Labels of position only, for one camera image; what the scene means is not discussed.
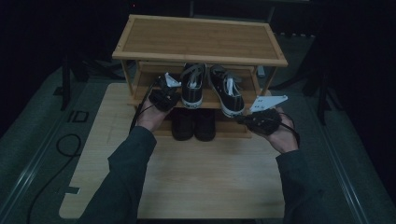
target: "shelf top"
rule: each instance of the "shelf top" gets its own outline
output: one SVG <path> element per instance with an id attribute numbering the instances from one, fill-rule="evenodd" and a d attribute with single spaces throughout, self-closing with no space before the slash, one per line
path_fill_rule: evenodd
<path id="1" fill-rule="evenodd" d="M 268 23 L 130 15 L 113 58 L 287 66 Z"/>

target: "black cable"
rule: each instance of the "black cable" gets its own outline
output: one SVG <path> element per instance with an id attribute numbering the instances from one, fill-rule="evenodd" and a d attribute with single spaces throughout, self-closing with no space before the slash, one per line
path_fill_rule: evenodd
<path id="1" fill-rule="evenodd" d="M 76 148 L 75 152 L 73 154 L 67 154 L 61 151 L 60 149 L 60 143 L 62 140 L 64 140 L 66 137 L 69 136 L 74 136 L 77 138 L 78 140 L 78 147 Z M 67 163 L 64 164 L 64 166 L 40 189 L 40 191 L 35 195 L 32 203 L 29 206 L 29 210 L 28 210 L 28 214 L 27 214 L 27 218 L 26 218 L 26 224 L 30 224 L 30 217 L 32 215 L 32 211 L 33 211 L 33 207 L 35 206 L 35 202 L 37 201 L 37 199 L 40 197 L 40 195 L 43 193 L 44 189 L 52 182 L 52 180 L 54 180 L 63 170 L 64 168 L 67 167 L 67 165 L 69 165 L 69 163 L 75 158 L 75 157 L 79 157 L 81 154 L 78 153 L 79 149 L 81 148 L 81 138 L 74 134 L 74 133 L 70 133 L 67 135 L 64 135 L 63 137 L 61 137 L 60 139 L 58 139 L 58 141 L 56 142 L 56 149 L 58 150 L 59 153 L 61 153 L 63 156 L 69 157 L 70 159 L 67 161 Z"/>
<path id="2" fill-rule="evenodd" d="M 152 90 L 152 87 L 157 84 L 157 80 L 155 82 L 153 82 L 149 87 L 148 90 L 146 91 L 145 96 L 143 97 L 142 102 L 139 104 L 139 106 L 137 107 L 136 111 L 134 112 L 134 118 L 132 119 L 132 123 L 131 123 L 131 127 L 129 128 L 129 133 L 131 132 L 131 130 L 134 128 L 134 126 L 136 125 L 137 119 L 139 118 L 139 116 L 143 113 L 143 111 L 149 109 L 146 108 L 145 110 L 142 110 L 143 107 L 143 103 L 145 103 L 145 101 L 147 100 L 147 98 L 149 97 L 149 93 Z"/>
<path id="3" fill-rule="evenodd" d="M 153 106 L 155 106 L 155 105 L 151 105 L 151 106 L 145 108 L 144 110 L 142 110 L 142 111 L 139 113 L 138 117 L 139 117 L 141 114 L 143 114 L 143 112 L 145 112 L 146 110 L 152 108 Z"/>
<path id="4" fill-rule="evenodd" d="M 290 121 L 291 121 L 293 127 L 295 127 L 295 125 L 294 125 L 294 120 L 291 118 L 291 116 L 289 116 L 289 115 L 287 115 L 287 114 L 285 114 L 285 113 L 279 113 L 279 114 L 282 114 L 282 115 L 285 115 L 286 117 L 288 117 L 288 119 L 290 119 Z M 300 147 L 300 135 L 299 135 L 293 128 L 291 128 L 289 125 L 284 124 L 282 121 L 277 121 L 277 120 L 275 120 L 275 119 L 269 119 L 269 118 L 265 118 L 265 120 L 275 122 L 275 123 L 279 124 L 280 126 L 285 127 L 286 129 L 288 129 L 289 131 L 291 131 L 291 133 L 292 133 L 292 134 L 294 135 L 294 137 L 296 138 L 298 147 Z"/>

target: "dark background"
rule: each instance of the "dark background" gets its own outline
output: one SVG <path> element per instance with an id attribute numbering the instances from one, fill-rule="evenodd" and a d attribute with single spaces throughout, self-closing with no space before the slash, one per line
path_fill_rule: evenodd
<path id="1" fill-rule="evenodd" d="M 396 1 L 202 0 L 194 12 L 265 20 L 271 6 L 276 33 L 316 36 L 320 57 L 309 64 L 324 61 L 331 71 L 330 85 L 395 202 Z M 65 55 L 83 81 L 81 54 L 109 61 L 130 13 L 189 17 L 190 1 L 13 0 L 0 10 L 2 136 Z"/>

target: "black canvas sneaker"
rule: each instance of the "black canvas sneaker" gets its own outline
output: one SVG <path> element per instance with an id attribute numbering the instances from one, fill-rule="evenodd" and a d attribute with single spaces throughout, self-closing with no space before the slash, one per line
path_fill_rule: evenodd
<path id="1" fill-rule="evenodd" d="M 244 99 L 235 85 L 240 81 L 240 77 L 220 65 L 210 68 L 209 84 L 219 96 L 223 114 L 229 118 L 241 115 L 245 109 Z"/>
<path id="2" fill-rule="evenodd" d="M 181 79 L 181 102 L 188 109 L 198 108 L 203 100 L 202 82 L 206 74 L 206 64 L 186 63 Z"/>

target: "black sneaker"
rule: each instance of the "black sneaker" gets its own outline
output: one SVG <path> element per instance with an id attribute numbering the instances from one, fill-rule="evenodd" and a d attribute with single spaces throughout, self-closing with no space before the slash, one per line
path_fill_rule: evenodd
<path id="1" fill-rule="evenodd" d="M 192 111 L 174 108 L 171 111 L 172 135 L 177 141 L 185 141 L 194 136 Z"/>
<path id="2" fill-rule="evenodd" d="M 203 142 L 212 141 L 216 135 L 215 109 L 197 109 L 195 113 L 195 137 Z"/>
<path id="3" fill-rule="evenodd" d="M 241 115 L 245 109 L 244 99 L 235 85 L 240 81 L 240 77 L 220 65 L 210 68 L 209 84 L 219 96 L 223 114 L 229 118 Z"/>
<path id="4" fill-rule="evenodd" d="M 204 63 L 186 63 L 181 73 L 181 102 L 188 109 L 196 109 L 202 103 L 202 82 L 206 73 Z"/>

